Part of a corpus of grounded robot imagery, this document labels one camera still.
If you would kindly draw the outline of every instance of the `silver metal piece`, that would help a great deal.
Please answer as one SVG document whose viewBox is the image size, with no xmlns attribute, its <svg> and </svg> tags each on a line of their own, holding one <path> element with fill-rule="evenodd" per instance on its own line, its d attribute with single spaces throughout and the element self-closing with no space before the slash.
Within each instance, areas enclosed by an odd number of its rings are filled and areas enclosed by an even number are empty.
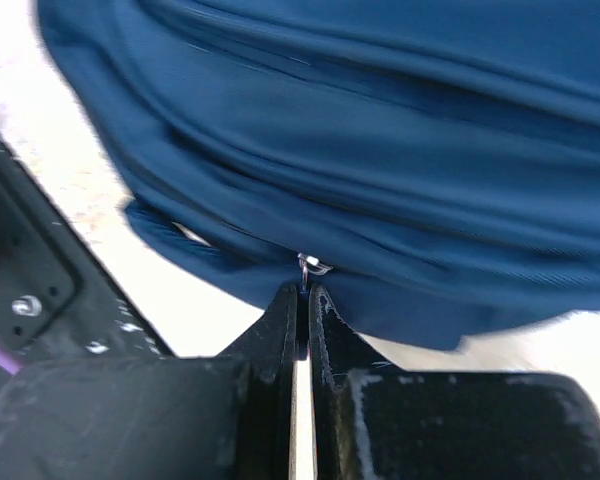
<svg viewBox="0 0 600 480">
<path fill-rule="evenodd" d="M 37 317 L 42 313 L 42 303 L 38 297 L 23 295 L 11 303 L 11 310 L 21 317 Z"/>
<path fill-rule="evenodd" d="M 321 277 L 333 270 L 333 267 L 325 265 L 320 261 L 319 258 L 312 257 L 311 255 L 305 255 L 304 253 L 298 254 L 298 263 L 302 269 L 303 292 L 306 292 L 309 288 L 309 274 Z"/>
</svg>

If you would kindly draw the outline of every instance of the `cable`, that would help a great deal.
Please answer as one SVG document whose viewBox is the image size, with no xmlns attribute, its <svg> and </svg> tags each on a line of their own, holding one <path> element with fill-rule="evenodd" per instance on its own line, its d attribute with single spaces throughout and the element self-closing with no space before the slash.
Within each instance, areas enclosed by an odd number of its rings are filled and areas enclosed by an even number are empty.
<svg viewBox="0 0 600 480">
<path fill-rule="evenodd" d="M 0 348 L 0 368 L 10 375 L 15 375 L 23 367 L 22 363 L 10 353 Z"/>
</svg>

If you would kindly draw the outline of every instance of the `screw head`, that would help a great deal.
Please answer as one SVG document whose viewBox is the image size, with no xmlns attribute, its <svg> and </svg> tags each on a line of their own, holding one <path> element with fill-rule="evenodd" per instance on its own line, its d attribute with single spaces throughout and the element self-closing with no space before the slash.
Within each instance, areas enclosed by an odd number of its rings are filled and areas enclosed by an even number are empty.
<svg viewBox="0 0 600 480">
<path fill-rule="evenodd" d="M 37 317 L 42 313 L 42 303 L 38 297 L 23 295 L 11 303 L 11 310 L 21 317 Z"/>
</svg>

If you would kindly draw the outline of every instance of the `navy blue fabric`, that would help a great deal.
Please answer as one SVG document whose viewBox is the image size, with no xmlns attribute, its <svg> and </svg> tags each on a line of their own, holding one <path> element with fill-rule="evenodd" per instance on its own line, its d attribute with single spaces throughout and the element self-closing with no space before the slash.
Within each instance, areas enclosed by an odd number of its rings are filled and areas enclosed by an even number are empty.
<svg viewBox="0 0 600 480">
<path fill-rule="evenodd" d="M 600 310 L 600 0 L 38 13 L 134 230 L 232 295 L 266 306 L 304 252 L 354 328 L 399 342 Z"/>
</svg>

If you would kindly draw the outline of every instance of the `screw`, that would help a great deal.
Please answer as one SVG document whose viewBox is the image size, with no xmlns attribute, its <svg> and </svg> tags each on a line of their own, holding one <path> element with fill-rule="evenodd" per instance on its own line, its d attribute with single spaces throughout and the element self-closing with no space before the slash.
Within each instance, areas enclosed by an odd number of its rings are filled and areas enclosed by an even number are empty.
<svg viewBox="0 0 600 480">
<path fill-rule="evenodd" d="M 38 297 L 23 295 L 11 303 L 11 310 L 21 317 L 37 317 L 42 313 L 42 303 Z"/>
</svg>

